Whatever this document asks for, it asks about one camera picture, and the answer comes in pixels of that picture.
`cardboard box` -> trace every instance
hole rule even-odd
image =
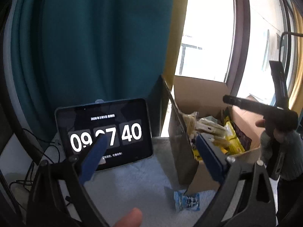
[[[169,137],[179,183],[188,185],[188,194],[216,190],[219,184],[212,180],[203,161],[196,161],[193,156],[186,125],[180,111],[186,114],[198,111],[199,117],[209,115],[217,117],[221,110],[227,107],[222,101],[223,96],[229,94],[227,86],[221,82],[175,76],[174,90],[175,100],[166,86],[172,102]],[[252,139],[250,150],[234,157],[254,163],[260,157],[260,135],[264,130],[256,127],[255,121],[262,119],[262,116],[238,107],[232,108],[231,115],[240,130]]]

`digital clock display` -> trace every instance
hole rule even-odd
[[[143,99],[58,108],[55,117],[67,157],[81,153],[98,135],[107,136],[107,150],[98,170],[153,154],[147,106]]]

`number 7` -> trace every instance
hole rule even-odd
[[[112,127],[112,128],[107,128],[105,129],[106,132],[112,132],[112,138],[111,138],[111,143],[110,146],[114,145],[114,141],[115,141],[115,135],[116,135],[116,127]],[[97,130],[95,133],[95,137],[97,137],[99,134],[105,134],[105,132],[103,130]]]

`tablet screen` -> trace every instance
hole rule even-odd
[[[99,134],[107,136],[107,150],[98,170],[135,162],[153,154],[144,99],[58,108],[55,117],[66,157],[81,153]]]

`screw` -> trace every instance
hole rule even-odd
[[[234,158],[234,157],[231,157],[231,156],[227,156],[227,161],[229,162],[229,163],[234,163],[235,161],[236,161],[236,159]]]
[[[40,165],[41,166],[46,166],[48,164],[48,161],[47,160],[43,160],[40,162]]]
[[[69,157],[70,162],[75,162],[77,159],[78,159],[78,157],[76,155],[72,155]]]
[[[259,166],[263,166],[264,165],[264,162],[262,161],[262,160],[257,160],[257,165],[259,165]]]

